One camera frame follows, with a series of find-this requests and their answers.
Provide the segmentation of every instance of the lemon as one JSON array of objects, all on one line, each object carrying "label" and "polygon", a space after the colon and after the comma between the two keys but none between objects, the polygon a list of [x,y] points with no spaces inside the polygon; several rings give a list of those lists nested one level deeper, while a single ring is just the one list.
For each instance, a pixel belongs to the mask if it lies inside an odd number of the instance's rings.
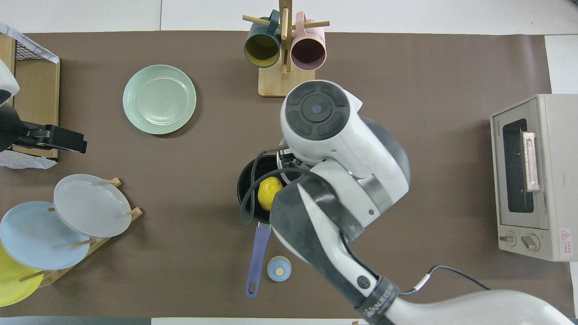
[{"label": "lemon", "polygon": [[259,184],[257,199],[265,211],[271,211],[275,194],[283,188],[281,181],[277,177],[268,177]]}]

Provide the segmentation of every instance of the toaster oven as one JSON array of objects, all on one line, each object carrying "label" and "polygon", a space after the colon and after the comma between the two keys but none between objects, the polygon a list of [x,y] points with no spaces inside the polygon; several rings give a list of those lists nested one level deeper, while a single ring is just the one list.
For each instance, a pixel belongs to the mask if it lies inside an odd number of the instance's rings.
[{"label": "toaster oven", "polygon": [[578,95],[535,95],[490,125],[499,248],[578,260]]}]

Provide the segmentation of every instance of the green plate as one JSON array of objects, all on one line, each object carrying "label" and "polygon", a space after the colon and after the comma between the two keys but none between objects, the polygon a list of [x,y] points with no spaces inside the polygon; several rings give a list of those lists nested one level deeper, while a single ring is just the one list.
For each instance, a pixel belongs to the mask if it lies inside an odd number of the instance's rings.
[{"label": "green plate", "polygon": [[135,127],[150,134],[178,130],[189,121],[196,104],[191,79],[170,65],[146,67],[124,88],[124,113]]}]

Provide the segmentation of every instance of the blue lid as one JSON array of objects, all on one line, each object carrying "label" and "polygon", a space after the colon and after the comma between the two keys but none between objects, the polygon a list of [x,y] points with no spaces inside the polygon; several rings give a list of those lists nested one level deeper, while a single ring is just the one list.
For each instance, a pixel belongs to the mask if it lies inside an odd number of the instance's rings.
[{"label": "blue lid", "polygon": [[291,275],[291,263],[283,256],[275,256],[267,264],[267,274],[275,282],[283,282]]}]

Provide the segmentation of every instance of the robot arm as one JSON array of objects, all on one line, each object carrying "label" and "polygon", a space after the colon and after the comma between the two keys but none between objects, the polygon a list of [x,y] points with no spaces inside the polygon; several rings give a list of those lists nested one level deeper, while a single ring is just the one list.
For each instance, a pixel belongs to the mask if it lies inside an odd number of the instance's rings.
[{"label": "robot arm", "polygon": [[51,124],[21,121],[16,110],[6,102],[19,91],[16,79],[4,62],[0,61],[0,152],[12,145],[86,152],[86,141],[78,132]]},{"label": "robot arm", "polygon": [[412,304],[360,262],[347,243],[409,190],[409,164],[383,127],[359,117],[361,101],[333,82],[294,88],[281,108],[283,135],[320,177],[303,175],[278,192],[270,221],[277,238],[313,266],[370,324],[572,324],[523,293],[483,291]]}]

